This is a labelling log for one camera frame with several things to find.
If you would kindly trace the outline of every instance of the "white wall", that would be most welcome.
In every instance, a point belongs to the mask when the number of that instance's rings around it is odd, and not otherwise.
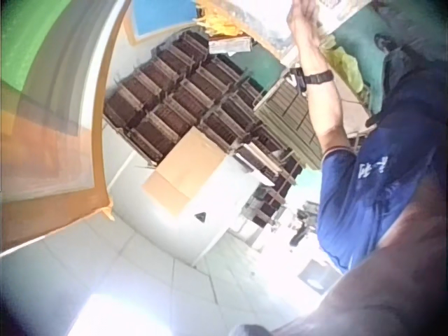
[[[258,181],[233,157],[224,160],[179,218],[155,203],[142,188],[152,174],[135,155],[113,184],[113,210],[131,227],[172,256],[193,264],[238,217]],[[205,211],[201,223],[194,215]]]
[[[109,124],[103,129],[103,160],[106,185],[109,186],[113,178],[122,168],[126,160],[134,155],[135,150]]]

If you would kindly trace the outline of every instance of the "green panel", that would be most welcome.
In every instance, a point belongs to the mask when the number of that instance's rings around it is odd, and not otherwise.
[[[251,77],[268,91],[280,78],[284,66],[269,51],[257,44],[251,52],[237,52],[230,58],[241,69],[251,72]]]
[[[45,37],[70,0],[13,0],[1,9],[1,78],[22,91]]]

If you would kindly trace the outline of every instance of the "shirt sleeve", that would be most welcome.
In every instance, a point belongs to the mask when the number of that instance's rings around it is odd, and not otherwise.
[[[348,148],[332,150],[324,157],[319,220],[325,217],[334,220],[338,217],[339,211],[347,198],[355,161],[356,155]]]
[[[341,219],[344,204],[352,195],[349,187],[354,175],[356,155],[348,148],[332,150],[322,162],[321,201],[317,218],[317,236],[321,248],[342,272],[350,265],[351,254],[343,237],[348,223]]]

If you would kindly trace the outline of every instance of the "finger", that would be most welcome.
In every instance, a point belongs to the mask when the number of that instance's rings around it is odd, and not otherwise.
[[[316,0],[305,0],[304,2],[306,2],[306,7],[303,8],[303,15],[307,19],[312,19],[316,9]]]

